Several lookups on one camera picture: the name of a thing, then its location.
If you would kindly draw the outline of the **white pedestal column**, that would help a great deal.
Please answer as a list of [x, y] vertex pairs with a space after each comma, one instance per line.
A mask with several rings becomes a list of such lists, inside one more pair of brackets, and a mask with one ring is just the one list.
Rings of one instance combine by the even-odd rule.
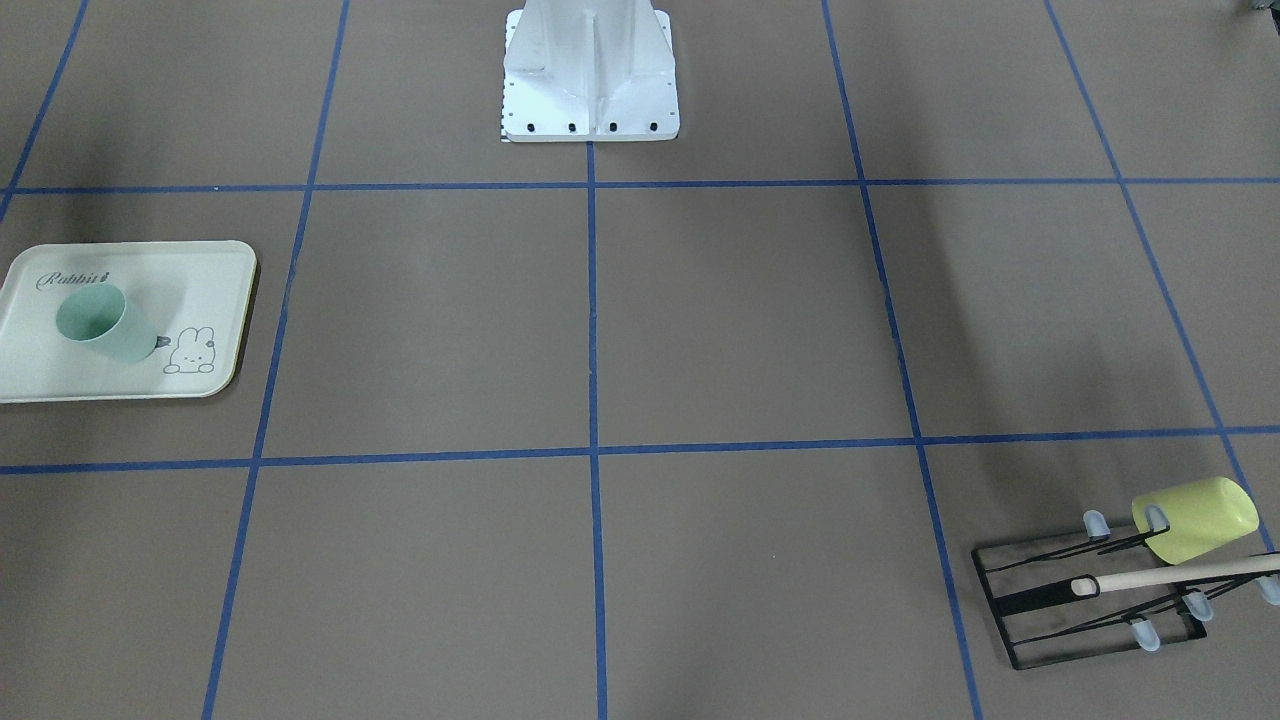
[[672, 20], [649, 1], [526, 1], [504, 22], [500, 138], [657, 142], [681, 129]]

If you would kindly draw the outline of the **pale green cup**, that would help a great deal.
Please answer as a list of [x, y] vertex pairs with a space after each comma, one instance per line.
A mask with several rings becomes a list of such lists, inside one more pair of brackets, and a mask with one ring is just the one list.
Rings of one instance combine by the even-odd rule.
[[68, 295], [55, 313], [64, 338], [116, 363], [140, 363], [157, 347], [159, 332], [123, 290], [86, 284]]

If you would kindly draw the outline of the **yellow cup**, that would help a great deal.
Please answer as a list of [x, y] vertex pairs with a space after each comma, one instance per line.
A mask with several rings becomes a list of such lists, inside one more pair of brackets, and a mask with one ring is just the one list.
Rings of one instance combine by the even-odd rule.
[[1260, 528], [1253, 498], [1228, 477], [1211, 477], [1137, 496], [1130, 510], [1140, 533], [1152, 530], [1147, 512], [1152, 505], [1164, 514], [1167, 529], [1147, 538], [1146, 546], [1169, 565], [1198, 559]]

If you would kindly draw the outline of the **cream rabbit tray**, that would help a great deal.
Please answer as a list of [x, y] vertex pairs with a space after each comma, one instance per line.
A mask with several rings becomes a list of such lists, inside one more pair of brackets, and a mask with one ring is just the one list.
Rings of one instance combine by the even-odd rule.
[[[257, 272], [237, 240], [46, 243], [19, 252], [3, 283], [3, 402], [206, 398], [236, 374]], [[76, 291], [110, 284], [152, 332], [124, 363], [102, 340], [61, 333]]]

